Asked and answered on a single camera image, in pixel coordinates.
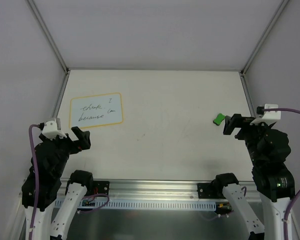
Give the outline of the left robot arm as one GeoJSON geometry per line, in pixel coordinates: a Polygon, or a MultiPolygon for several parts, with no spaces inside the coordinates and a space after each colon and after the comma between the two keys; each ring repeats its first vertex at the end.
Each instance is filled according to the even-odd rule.
{"type": "Polygon", "coordinates": [[[70,155],[91,148],[89,131],[82,131],[77,126],[71,130],[76,140],[71,140],[68,135],[49,139],[41,134],[42,142],[31,147],[32,166],[21,187],[28,240],[67,239],[79,203],[94,191],[93,174],[75,170],[67,182],[65,199],[57,215],[52,216],[62,185],[61,176],[70,155]]]}

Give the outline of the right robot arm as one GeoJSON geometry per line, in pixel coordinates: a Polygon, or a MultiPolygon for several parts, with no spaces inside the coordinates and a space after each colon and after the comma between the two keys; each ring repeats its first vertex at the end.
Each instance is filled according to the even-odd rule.
{"type": "Polygon", "coordinates": [[[260,117],[241,114],[225,116],[224,135],[231,135],[238,128],[235,139],[244,141],[252,162],[252,179],[259,192],[263,222],[242,193],[233,173],[216,175],[210,183],[218,198],[226,198],[234,214],[246,230],[248,240],[287,240],[290,227],[287,207],[295,197],[295,180],[285,165],[291,153],[288,135],[274,129],[281,119],[279,113],[264,113],[260,117]]]}

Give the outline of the green whiteboard eraser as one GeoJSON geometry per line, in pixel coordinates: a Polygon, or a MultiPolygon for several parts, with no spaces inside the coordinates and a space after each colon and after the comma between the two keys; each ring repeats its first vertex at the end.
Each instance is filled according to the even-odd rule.
{"type": "Polygon", "coordinates": [[[222,113],[219,113],[213,120],[213,123],[217,126],[220,126],[221,123],[225,120],[225,118],[226,118],[225,115],[223,115],[222,113]]]}

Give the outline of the yellow framed small whiteboard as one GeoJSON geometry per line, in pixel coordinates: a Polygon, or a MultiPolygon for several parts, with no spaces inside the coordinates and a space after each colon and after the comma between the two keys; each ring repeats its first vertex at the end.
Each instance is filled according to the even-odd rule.
{"type": "Polygon", "coordinates": [[[123,102],[119,92],[75,97],[70,100],[70,128],[88,129],[123,122],[123,102]]]}

